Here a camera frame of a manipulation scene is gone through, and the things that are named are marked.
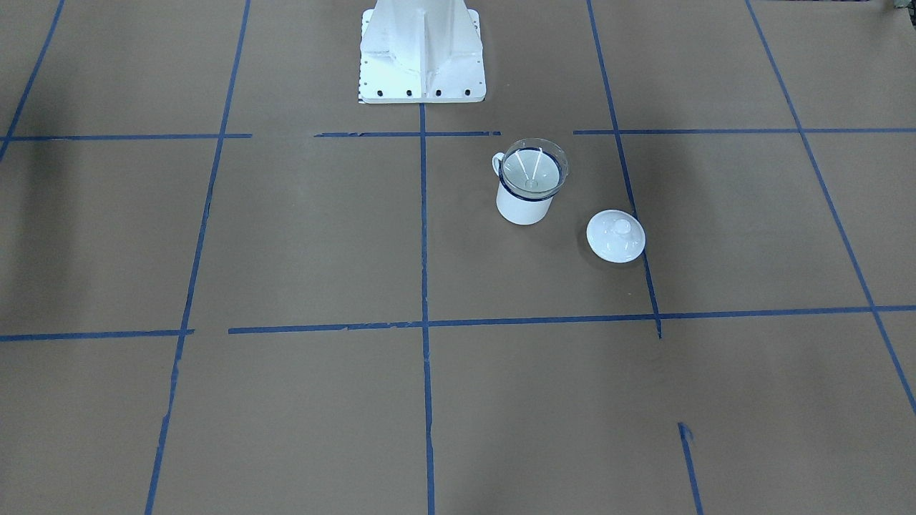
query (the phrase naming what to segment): white ceramic lid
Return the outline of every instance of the white ceramic lid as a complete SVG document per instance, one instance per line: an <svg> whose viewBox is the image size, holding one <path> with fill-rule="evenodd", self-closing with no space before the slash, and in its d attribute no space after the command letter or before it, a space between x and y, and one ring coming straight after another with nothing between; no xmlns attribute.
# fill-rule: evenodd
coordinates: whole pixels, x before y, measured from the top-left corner
<svg viewBox="0 0 916 515"><path fill-rule="evenodd" d="M599 258L613 263L632 261L646 248L646 233L639 221L616 209L593 216L585 237Z"/></svg>

